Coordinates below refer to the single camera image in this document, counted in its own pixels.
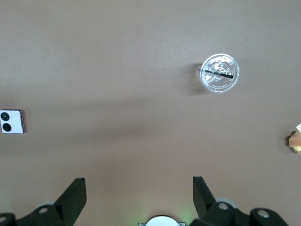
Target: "beige surface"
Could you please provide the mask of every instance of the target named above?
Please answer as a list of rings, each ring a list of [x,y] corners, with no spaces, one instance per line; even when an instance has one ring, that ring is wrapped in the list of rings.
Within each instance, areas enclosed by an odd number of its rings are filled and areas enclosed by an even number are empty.
[[[197,217],[192,177],[248,213],[301,222],[300,1],[1,0],[0,212],[18,218],[85,177],[76,226]],[[230,92],[193,78],[209,56],[239,63]]]

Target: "black stick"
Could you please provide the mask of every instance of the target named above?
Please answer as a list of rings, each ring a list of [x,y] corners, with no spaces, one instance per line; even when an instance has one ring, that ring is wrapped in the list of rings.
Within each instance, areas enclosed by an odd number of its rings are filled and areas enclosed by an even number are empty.
[[[212,72],[212,71],[208,71],[208,70],[205,70],[205,72],[212,73],[212,74],[217,74],[217,75],[229,78],[229,79],[233,79],[233,77],[234,77],[233,75],[228,75],[228,74],[223,74],[223,73],[218,73],[218,72]]]

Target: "plush toy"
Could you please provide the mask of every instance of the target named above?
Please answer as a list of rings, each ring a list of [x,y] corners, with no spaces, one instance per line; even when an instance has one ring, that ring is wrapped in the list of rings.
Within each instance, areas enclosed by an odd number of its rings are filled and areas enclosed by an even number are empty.
[[[301,154],[301,132],[295,132],[288,139],[289,146],[294,149],[294,151],[298,154]]]

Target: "black camera lens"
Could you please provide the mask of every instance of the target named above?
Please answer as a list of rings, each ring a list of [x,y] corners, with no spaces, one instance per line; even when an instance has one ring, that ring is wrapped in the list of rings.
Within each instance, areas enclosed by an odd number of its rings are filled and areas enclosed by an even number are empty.
[[[3,126],[2,126],[2,128],[6,132],[10,132],[11,131],[11,126],[8,123],[4,123]]]
[[[2,120],[4,120],[4,121],[8,121],[8,120],[9,120],[9,114],[7,114],[6,112],[3,112],[3,113],[1,114],[1,118],[2,118]]]

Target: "white smartphone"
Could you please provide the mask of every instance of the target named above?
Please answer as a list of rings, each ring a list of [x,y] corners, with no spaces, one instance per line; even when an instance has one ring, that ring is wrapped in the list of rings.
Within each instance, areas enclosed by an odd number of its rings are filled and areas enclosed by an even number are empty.
[[[2,133],[25,133],[22,110],[0,110]]]

